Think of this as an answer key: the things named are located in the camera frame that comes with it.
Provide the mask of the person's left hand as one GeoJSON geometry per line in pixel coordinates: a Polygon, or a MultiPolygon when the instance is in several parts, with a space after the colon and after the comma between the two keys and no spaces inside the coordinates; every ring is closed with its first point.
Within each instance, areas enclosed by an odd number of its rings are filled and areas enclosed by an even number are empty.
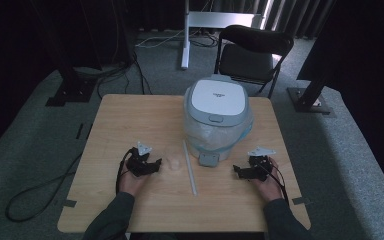
{"type": "Polygon", "coordinates": [[[148,179],[148,175],[136,177],[126,166],[123,166],[117,181],[117,190],[136,197],[148,179]]]}

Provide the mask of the black metal stand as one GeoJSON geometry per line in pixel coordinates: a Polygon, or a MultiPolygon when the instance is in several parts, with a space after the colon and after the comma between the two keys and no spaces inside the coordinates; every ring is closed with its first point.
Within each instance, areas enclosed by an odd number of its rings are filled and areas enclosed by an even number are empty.
{"type": "Polygon", "coordinates": [[[309,85],[306,88],[290,87],[287,89],[295,111],[329,115],[332,110],[326,105],[321,93],[332,75],[333,69],[330,67],[321,70],[315,67],[303,66],[298,77],[309,80],[309,85]]]}
{"type": "Polygon", "coordinates": [[[67,102],[87,103],[92,96],[97,78],[81,78],[62,50],[56,50],[52,54],[52,59],[62,77],[62,83],[55,95],[48,98],[46,105],[62,107],[67,102]]]}

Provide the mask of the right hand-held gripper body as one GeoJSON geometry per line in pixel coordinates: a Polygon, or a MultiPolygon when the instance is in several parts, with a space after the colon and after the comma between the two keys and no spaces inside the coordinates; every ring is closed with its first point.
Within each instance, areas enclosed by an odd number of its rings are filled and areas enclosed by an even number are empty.
{"type": "Polygon", "coordinates": [[[258,179],[260,181],[265,181],[273,169],[273,164],[269,160],[269,156],[273,154],[275,154],[274,150],[260,146],[249,151],[248,163],[250,167],[244,169],[243,176],[246,179],[258,179]]]}

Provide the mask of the black folding chair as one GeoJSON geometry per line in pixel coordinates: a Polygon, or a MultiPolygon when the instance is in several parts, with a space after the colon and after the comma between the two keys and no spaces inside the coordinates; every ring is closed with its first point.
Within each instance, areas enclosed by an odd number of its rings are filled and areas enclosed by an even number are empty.
{"type": "Polygon", "coordinates": [[[294,39],[284,32],[230,25],[219,33],[214,73],[260,85],[259,92],[270,83],[271,97],[293,46],[294,39]]]}

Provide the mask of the person's right hand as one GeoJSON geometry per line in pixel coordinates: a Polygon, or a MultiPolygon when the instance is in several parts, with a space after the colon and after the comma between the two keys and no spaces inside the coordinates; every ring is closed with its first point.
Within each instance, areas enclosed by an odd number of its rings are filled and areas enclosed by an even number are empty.
{"type": "Polygon", "coordinates": [[[272,158],[270,158],[270,162],[272,163],[273,168],[271,175],[265,181],[251,179],[251,183],[257,188],[260,196],[266,203],[283,198],[282,190],[279,185],[280,181],[277,174],[278,165],[272,158]]]}

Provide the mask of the clear plastic bin liner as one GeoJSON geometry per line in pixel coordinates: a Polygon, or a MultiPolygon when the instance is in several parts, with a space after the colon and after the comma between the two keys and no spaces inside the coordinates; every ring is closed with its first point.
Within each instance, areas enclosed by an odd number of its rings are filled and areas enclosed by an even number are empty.
{"type": "Polygon", "coordinates": [[[214,126],[201,123],[186,113],[184,131],[193,155],[217,153],[227,157],[231,149],[251,131],[253,121],[254,116],[250,112],[235,126],[214,126]]]}

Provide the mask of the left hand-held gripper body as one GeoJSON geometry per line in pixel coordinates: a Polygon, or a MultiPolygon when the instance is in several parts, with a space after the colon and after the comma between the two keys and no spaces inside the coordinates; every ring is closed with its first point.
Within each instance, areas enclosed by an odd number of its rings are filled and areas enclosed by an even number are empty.
{"type": "Polygon", "coordinates": [[[127,168],[136,177],[147,175],[147,170],[151,165],[148,162],[152,148],[141,142],[137,142],[136,147],[132,147],[128,153],[127,168]]]}

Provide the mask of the grey curtain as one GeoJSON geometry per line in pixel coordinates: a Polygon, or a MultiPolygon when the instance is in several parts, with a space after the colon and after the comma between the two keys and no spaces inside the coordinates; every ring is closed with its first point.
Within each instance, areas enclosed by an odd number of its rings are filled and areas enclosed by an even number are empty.
{"type": "Polygon", "coordinates": [[[320,34],[336,0],[206,0],[205,10],[261,14],[262,27],[297,39],[320,34]]]}

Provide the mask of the white metal desk frame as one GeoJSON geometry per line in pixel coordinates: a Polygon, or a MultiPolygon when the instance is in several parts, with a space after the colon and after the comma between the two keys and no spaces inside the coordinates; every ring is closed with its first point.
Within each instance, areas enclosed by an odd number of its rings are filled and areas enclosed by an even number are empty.
{"type": "Polygon", "coordinates": [[[274,0],[267,0],[265,6],[256,13],[226,13],[191,11],[189,0],[184,0],[184,37],[181,58],[181,69],[189,67],[190,53],[190,28],[214,28],[221,29],[229,25],[239,24],[243,26],[263,29],[267,23],[274,0]]]}

